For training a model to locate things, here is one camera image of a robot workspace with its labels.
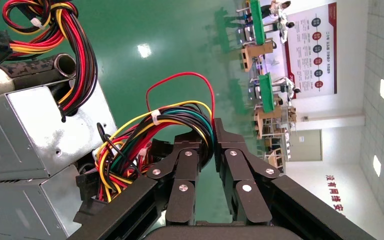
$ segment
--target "white wall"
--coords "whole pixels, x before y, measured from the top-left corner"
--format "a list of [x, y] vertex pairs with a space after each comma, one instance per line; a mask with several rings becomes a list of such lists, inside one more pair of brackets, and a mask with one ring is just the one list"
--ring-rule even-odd
[[287, 162], [286, 171], [290, 178], [331, 207], [336, 203], [332, 202], [326, 175], [333, 175], [342, 213], [377, 240], [384, 240], [384, 215], [357, 164]]
[[362, 130], [362, 126], [321, 130], [323, 162], [326, 164], [358, 164]]
[[295, 124], [295, 130], [303, 131], [339, 127], [364, 126], [365, 123], [366, 116], [361, 113], [344, 117], [311, 118], [309, 121], [297, 121], [297, 123]]
[[[262, 0], [269, 4], [271, 0]], [[337, 2], [337, 94], [295, 99], [297, 117], [333, 117], [363, 112], [364, 71], [369, 3], [367, 0], [292, 0], [286, 14]], [[282, 48], [274, 52], [283, 60]], [[275, 72], [276, 76], [285, 76]]]

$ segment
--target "poster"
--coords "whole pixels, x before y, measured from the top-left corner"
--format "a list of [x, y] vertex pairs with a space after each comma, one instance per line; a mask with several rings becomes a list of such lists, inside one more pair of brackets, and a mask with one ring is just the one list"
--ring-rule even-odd
[[287, 16], [295, 27], [285, 43], [287, 74], [297, 99], [337, 94], [337, 4]]

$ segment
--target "yellow wire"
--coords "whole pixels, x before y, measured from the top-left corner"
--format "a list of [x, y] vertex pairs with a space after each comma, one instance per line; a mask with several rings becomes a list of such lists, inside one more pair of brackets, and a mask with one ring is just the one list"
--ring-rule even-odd
[[32, 12], [34, 12], [35, 14], [39, 15], [39, 13], [38, 13], [32, 6], [28, 6], [28, 8], [29, 8]]
[[12, 48], [12, 50], [14, 50], [16, 52], [25, 53], [25, 54], [44, 54], [44, 53], [47, 53], [47, 52], [52, 50], [52, 49], [49, 49], [46, 51], [29, 51], [29, 50], [24, 50], [25, 47], [19, 47], [19, 46], [14, 46], [11, 48]]
[[19, 51], [29, 51], [29, 52], [44, 52], [44, 51], [51, 50], [51, 49], [39, 49], [34, 47], [13, 46], [13, 45], [11, 45], [11, 48], [12, 49], [17, 48]]
[[110, 191], [108, 190], [109, 188], [107, 186], [104, 186], [104, 188], [105, 188], [106, 198], [108, 198], [108, 202], [111, 203], [111, 195], [110, 195]]
[[125, 178], [123, 178], [123, 177], [116, 176], [116, 175], [114, 175], [114, 174], [112, 174], [112, 173], [110, 173], [109, 175], [112, 176], [112, 177], [114, 177], [114, 178], [117, 179], [117, 180], [120, 180], [120, 181], [126, 183], [126, 184], [132, 184], [132, 183], [133, 183], [133, 181], [130, 181], [130, 180], [125, 179]]
[[117, 141], [117, 142], [114, 142], [114, 145], [123, 145], [124, 144], [124, 142], [122, 142], [122, 141]]
[[[158, 122], [159, 122], [160, 124], [162, 124], [162, 123], [176, 123], [176, 124], [179, 124], [179, 125], [183, 125], [183, 126], [188, 127], [188, 125], [183, 124], [183, 123], [181, 123], [181, 122], [179, 122], [179, 121], [175, 121], [175, 120], [158, 120]], [[148, 130], [150, 127], [152, 127], [152, 126], [154, 126], [154, 125], [155, 125], [154, 123], [150, 123], [148, 126], [144, 127], [140, 132], [138, 132], [138, 133], [136, 134], [136, 136], [134, 136], [134, 137], [136, 138], [137, 136], [139, 136], [140, 134], [142, 134], [143, 132], [145, 132], [146, 130]], [[202, 132], [201, 130], [199, 130], [197, 126], [193, 125], [193, 127], [194, 127], [195, 130], [202, 136], [202, 138], [204, 139], [206, 145], [208, 146], [207, 139], [206, 139], [205, 135], [203, 134], [203, 132]]]
[[[50, 8], [52, 9], [52, 8], [59, 7], [59, 6], [69, 7], [70, 9], [72, 9], [72, 7], [66, 3], [56, 3], [56, 4], [53, 4]], [[58, 23], [59, 30], [61, 30], [61, 33], [64, 36], [64, 38], [68, 39], [66, 31], [64, 31], [63, 24], [61, 22], [62, 14], [63, 14], [62, 9], [56, 10], [56, 22]], [[58, 104], [63, 103], [72, 94], [72, 92], [73, 92], [73, 88], [70, 88], [70, 90], [58, 101]]]
[[[166, 107], [176, 107], [176, 106], [180, 106], [180, 105], [184, 105], [184, 104], [199, 104], [199, 105], [202, 105], [202, 106], [204, 106], [204, 107], [207, 109], [207, 111], [208, 111], [208, 113], [209, 113], [209, 118], [212, 119], [212, 117], [213, 117], [213, 115], [212, 115], [212, 113], [211, 113], [211, 109], [210, 109], [205, 103], [200, 102], [200, 101], [195, 101], [195, 100], [182, 101], [182, 102], [178, 102], [178, 103], [175, 103], [175, 104], [168, 105], [168, 106], [166, 106]], [[113, 134], [109, 139], [112, 140], [112, 139], [113, 139], [114, 137], [116, 137], [119, 133], [121, 133], [121, 131], [122, 131], [124, 128], [126, 128], [128, 125], [130, 125], [131, 123], [135, 122], [135, 121], [138, 120], [138, 119], [141, 119], [141, 118], [143, 118], [143, 117], [146, 117], [146, 116], [150, 115], [151, 113], [152, 113], [152, 111], [147, 112], [147, 113], [144, 113], [144, 114], [139, 115], [139, 116], [133, 118], [132, 120], [126, 122], [126, 123], [125, 123], [123, 126], [121, 126], [117, 131], [115, 131], [114, 134]], [[98, 151], [97, 151], [97, 153], [96, 153], [96, 159], [99, 159], [99, 158], [100, 158], [102, 149], [104, 149], [104, 147], [105, 147], [106, 144], [107, 144], [107, 143], [103, 143], [103, 144], [99, 147], [99, 149], [98, 149]]]
[[[49, 14], [45, 24], [43, 25], [43, 27], [46, 27], [49, 22], [51, 21], [51, 15]], [[22, 32], [22, 31], [18, 31], [17, 29], [15, 28], [12, 28], [12, 27], [9, 27], [10, 29], [12, 29], [14, 32], [18, 33], [18, 34], [21, 34], [21, 35], [33, 35], [33, 34], [37, 34], [38, 32], [40, 32], [42, 29], [37, 29], [36, 31], [32, 31], [32, 32]]]
[[[204, 106], [207, 110], [208, 110], [208, 113], [210, 115], [210, 119], [212, 118], [212, 114], [211, 114], [211, 110], [210, 108], [203, 102], [200, 102], [200, 101], [195, 101], [195, 100], [189, 100], [189, 101], [183, 101], [183, 102], [179, 102], [179, 103], [175, 103], [175, 104], [171, 104], [171, 105], [168, 105], [166, 107], [175, 107], [175, 106], [180, 106], [180, 105], [184, 105], [184, 104], [200, 104], [202, 106]], [[143, 117], [146, 117], [146, 116], [149, 116], [150, 114], [152, 113], [152, 111], [150, 112], [147, 112], [147, 113], [144, 113], [142, 115], [139, 115], [133, 119], [131, 119], [130, 121], [126, 122], [123, 126], [121, 126], [109, 139], [112, 140], [115, 136], [117, 136], [124, 128], [126, 128], [128, 125], [130, 125], [131, 123], [137, 121], [138, 119], [141, 119]], [[183, 123], [181, 122], [178, 122], [178, 121], [174, 121], [174, 120], [159, 120], [158, 122], [160, 123], [176, 123], [176, 124], [180, 124], [180, 125], [184, 125]], [[199, 132], [199, 134], [202, 136], [202, 138], [205, 140], [205, 143], [208, 145], [208, 142], [206, 140], [206, 138], [204, 137], [204, 134], [202, 133], [202, 131], [200, 131], [196, 126], [194, 126], [195, 129], [197, 130], [197, 132]], [[97, 153], [96, 153], [96, 159], [99, 160], [100, 159], [100, 156], [101, 156], [101, 152], [102, 150], [104, 149], [105, 145], [107, 143], [103, 143]], [[107, 183], [107, 181], [105, 180], [104, 178], [104, 162], [105, 162], [105, 159], [107, 158], [107, 155], [109, 154], [108, 151], [106, 151], [104, 153], [104, 155], [102, 156], [102, 161], [99, 163], [99, 176], [102, 180], [102, 183], [104, 184], [104, 186], [108, 189], [111, 189], [110, 185]]]
[[57, 9], [56, 10], [56, 22], [58, 23], [59, 30], [61, 30], [62, 35], [64, 35], [64, 38], [67, 39], [67, 34], [66, 31], [63, 28], [63, 23], [61, 22], [61, 16], [63, 14], [62, 9]]
[[115, 183], [115, 182], [112, 182], [112, 183], [115, 185], [115, 188], [117, 189], [117, 192], [118, 192], [119, 194], [121, 194], [121, 193], [122, 193], [122, 190], [120, 189], [119, 185], [118, 185], [117, 183]]

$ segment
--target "green wire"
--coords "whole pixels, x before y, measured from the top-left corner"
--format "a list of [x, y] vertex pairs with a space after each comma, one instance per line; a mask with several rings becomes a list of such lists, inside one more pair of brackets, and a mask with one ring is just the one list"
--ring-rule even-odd
[[[163, 115], [166, 115], [166, 114], [177, 114], [177, 113], [188, 113], [188, 114], [192, 114], [193, 116], [201, 119], [204, 122], [204, 124], [206, 125], [206, 127], [208, 128], [208, 130], [209, 130], [209, 134], [211, 136], [211, 141], [213, 143], [213, 146], [215, 145], [213, 129], [211, 128], [210, 123], [203, 116], [199, 115], [198, 113], [196, 113], [194, 111], [189, 111], [189, 110], [170, 110], [170, 111], [164, 112]], [[129, 152], [131, 146], [134, 146], [136, 142], [137, 142], [136, 140], [132, 140], [130, 142], [130, 144], [128, 146], [126, 146], [126, 148], [124, 149], [123, 154]], [[114, 168], [114, 166], [117, 165], [117, 162], [120, 159], [121, 159], [121, 156], [118, 156], [117, 159], [112, 163], [111, 170]]]
[[195, 117], [201, 119], [205, 123], [206, 127], [208, 128], [209, 134], [211, 135], [211, 141], [213, 142], [213, 145], [214, 145], [213, 129], [211, 128], [210, 123], [203, 116], [199, 115], [198, 113], [196, 113], [194, 111], [189, 111], [189, 110], [170, 110], [170, 111], [164, 112], [162, 115], [177, 114], [177, 113], [188, 113], [188, 114], [192, 114]]

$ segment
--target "white shirt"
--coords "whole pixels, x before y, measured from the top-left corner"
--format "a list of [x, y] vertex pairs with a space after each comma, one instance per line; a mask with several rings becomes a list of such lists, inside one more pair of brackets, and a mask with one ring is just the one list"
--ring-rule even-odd
[[280, 42], [282, 44], [286, 43], [288, 40], [288, 27], [286, 24], [288, 23], [287, 16], [283, 12], [280, 12], [280, 21], [277, 23], [277, 29], [279, 29], [281, 33]]
[[292, 100], [292, 98], [294, 97], [295, 95], [295, 92], [294, 92], [294, 88], [295, 88], [295, 84], [293, 81], [291, 81], [289, 78], [287, 77], [281, 77], [279, 78], [278, 80], [275, 80], [273, 82], [274, 84], [279, 84], [279, 83], [282, 83], [282, 85], [286, 85], [287, 86], [287, 97]]
[[270, 13], [273, 15], [279, 15], [279, 10], [283, 10], [282, 2], [272, 3], [270, 7]]

